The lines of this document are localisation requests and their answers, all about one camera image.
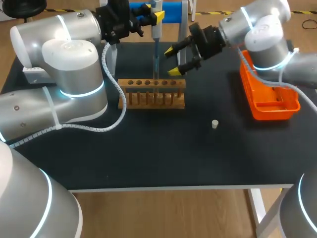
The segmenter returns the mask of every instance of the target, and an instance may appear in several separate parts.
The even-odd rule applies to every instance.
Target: wooden floor
[[[236,10],[250,0],[198,0],[197,11]],[[317,10],[316,0],[289,0],[291,10]],[[48,8],[94,9],[98,0],[48,0]],[[44,12],[36,18],[54,13]],[[217,25],[222,15],[199,15],[201,27]],[[305,19],[317,15],[293,14],[284,25],[287,38],[302,52],[317,52],[317,30],[304,30]],[[0,22],[0,88],[15,57],[9,30],[21,20]],[[176,41],[178,26],[163,26],[163,41]],[[132,35],[124,41],[152,41]],[[278,189],[262,190],[269,209]],[[76,194],[84,215],[82,238],[252,238],[255,237],[248,199],[243,190],[153,191]],[[278,238],[278,231],[271,237]]]

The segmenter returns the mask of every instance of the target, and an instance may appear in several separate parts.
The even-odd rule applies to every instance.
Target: orange plastic tray
[[[243,55],[253,68],[247,51]],[[298,94],[287,88],[271,88],[257,81],[241,62],[240,75],[252,115],[256,120],[287,120],[301,109]]]

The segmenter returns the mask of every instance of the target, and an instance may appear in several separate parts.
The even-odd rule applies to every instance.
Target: black tabletop
[[[161,55],[170,44],[161,44]],[[116,77],[151,78],[152,53],[151,43],[118,45]],[[68,189],[294,183],[317,158],[316,115],[300,100],[289,121],[255,121],[239,65],[237,53],[224,49],[189,72],[186,109],[128,110],[107,133],[63,129],[17,151]],[[173,67],[175,59],[161,57],[160,78]],[[34,87],[21,70],[16,59],[2,92]],[[82,124],[106,127],[117,120],[118,93],[108,79],[106,89],[105,114]],[[315,90],[303,91],[317,102]]]

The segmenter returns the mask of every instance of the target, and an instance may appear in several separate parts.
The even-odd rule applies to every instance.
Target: robotic arm
[[[170,75],[184,75],[201,67],[201,61],[221,53],[225,46],[237,48],[245,44],[258,76],[276,82],[281,70],[283,82],[317,88],[317,55],[294,54],[287,47],[282,23],[291,12],[287,0],[256,0],[219,22],[219,27],[201,29],[193,24],[191,35],[172,45],[165,55],[170,57],[191,46],[194,57],[170,70]]]
[[[241,7],[235,13],[219,22],[219,27],[208,26],[201,29],[198,23],[189,27],[191,35],[183,41],[172,45],[165,56],[171,57],[179,50],[191,46],[194,57],[184,65],[172,69],[170,75],[184,75],[186,72],[201,67],[201,61],[222,52],[226,46],[236,48],[243,45],[246,34],[267,16],[275,14],[284,23],[291,18],[287,0],[256,0]]]
[[[107,97],[96,46],[101,40],[119,43],[130,32],[142,37],[141,27],[155,26],[162,15],[152,13],[147,4],[130,9],[128,0],[109,0],[96,12],[83,10],[14,26],[11,41],[23,66],[43,68],[56,86],[1,95],[5,116],[0,118],[0,139],[101,116]]]

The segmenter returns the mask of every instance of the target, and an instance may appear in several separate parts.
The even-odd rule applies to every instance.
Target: test tube rack
[[[125,94],[128,109],[185,108],[185,79],[119,79],[118,84]]]

